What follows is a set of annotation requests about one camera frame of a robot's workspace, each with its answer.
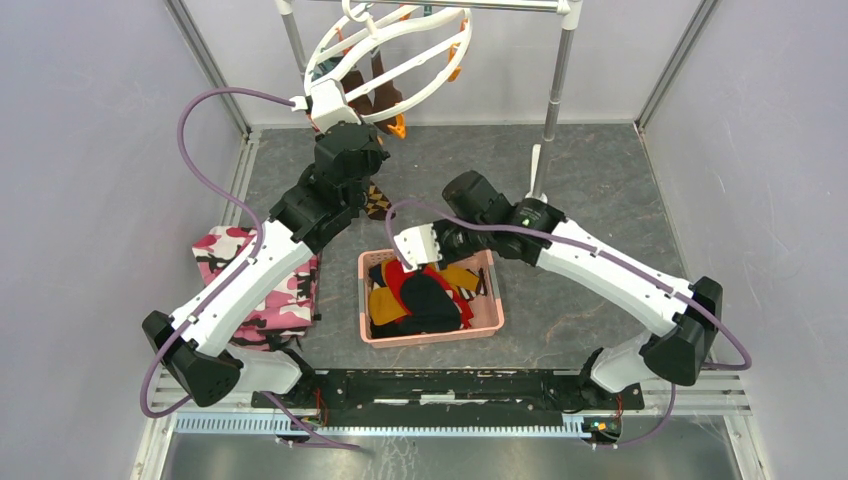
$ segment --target plastic basket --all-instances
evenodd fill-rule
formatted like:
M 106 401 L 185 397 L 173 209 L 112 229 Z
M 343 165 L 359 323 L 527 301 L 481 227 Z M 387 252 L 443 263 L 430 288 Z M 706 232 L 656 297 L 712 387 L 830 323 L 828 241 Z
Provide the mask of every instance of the plastic basket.
M 456 330 L 447 333 L 425 333 L 420 335 L 408 335 L 395 338 L 371 338 L 370 314 L 368 312 L 368 297 L 371 293 L 371 279 L 368 278 L 368 270 L 381 263 L 383 260 L 394 258 L 392 250 L 375 250 L 365 252 L 359 256 L 359 334 L 362 341 L 374 348 L 403 347 L 407 345 L 420 345 L 423 343 L 451 342 L 454 340 L 465 340 L 469 338 L 490 337 L 503 327 L 504 314 L 501 294 L 498 290 L 498 281 L 495 277 L 495 263 L 492 252 L 484 250 L 473 257 L 467 258 L 456 265 L 468 268 L 472 272 L 483 269 L 484 280 L 488 288 L 488 294 L 477 296 L 468 302 L 474 318 L 471 319 L 472 328 Z

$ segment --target gray wall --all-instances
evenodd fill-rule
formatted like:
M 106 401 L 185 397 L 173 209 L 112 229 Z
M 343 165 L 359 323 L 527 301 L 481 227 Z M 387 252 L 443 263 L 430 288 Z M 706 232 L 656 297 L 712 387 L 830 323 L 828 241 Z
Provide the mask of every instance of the gray wall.
M 724 284 L 754 357 L 775 478 L 845 478 L 822 434 L 848 397 L 848 4 L 798 7 L 723 2 L 647 141 L 691 273 Z
M 303 94 L 273 0 L 185 2 L 230 85 L 285 97 Z M 697 4 L 698 0 L 587 0 L 574 40 L 561 118 L 589 123 L 633 120 Z M 393 8 L 378 5 L 374 11 L 382 16 Z M 294 10 L 307 57 L 343 16 L 339 2 L 298 0 Z M 473 18 L 473 38 L 459 79 L 410 110 L 407 119 L 427 124 L 540 122 L 551 88 L 560 17 L 475 10 Z M 444 28 L 441 33 L 408 35 L 385 44 L 386 67 L 457 31 L 456 26 Z M 446 63 L 447 54 L 440 55 L 395 84 L 408 98 Z M 371 78 L 367 61 L 362 68 L 365 78 Z M 239 103 L 257 124 L 306 125 L 302 114 L 253 99 Z
M 174 126 L 208 85 L 161 2 L 0 7 L 0 478 L 127 478 L 152 356 L 140 323 L 200 285 L 189 244 L 223 204 Z M 190 121 L 211 178 L 239 135 Z

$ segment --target pink cow print blanket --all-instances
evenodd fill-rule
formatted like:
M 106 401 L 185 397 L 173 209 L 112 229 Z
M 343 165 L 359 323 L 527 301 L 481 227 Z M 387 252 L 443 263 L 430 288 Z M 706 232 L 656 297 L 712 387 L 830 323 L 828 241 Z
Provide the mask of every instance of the pink cow print blanket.
M 215 227 L 192 245 L 203 281 L 209 285 L 250 243 L 256 230 Z M 244 319 L 230 343 L 254 350 L 276 350 L 302 336 L 316 318 L 318 255 L 283 279 Z

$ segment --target horizontal metal rod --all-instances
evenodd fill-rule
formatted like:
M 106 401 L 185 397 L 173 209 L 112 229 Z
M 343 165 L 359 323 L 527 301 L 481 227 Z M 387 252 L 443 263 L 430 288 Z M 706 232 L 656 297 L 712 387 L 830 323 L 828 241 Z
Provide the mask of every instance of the horizontal metal rod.
M 313 1 L 338 2 L 340 0 Z M 433 7 L 483 8 L 489 10 L 546 13 L 557 13 L 560 5 L 560 2 L 557 0 L 370 0 L 368 3 L 430 5 Z

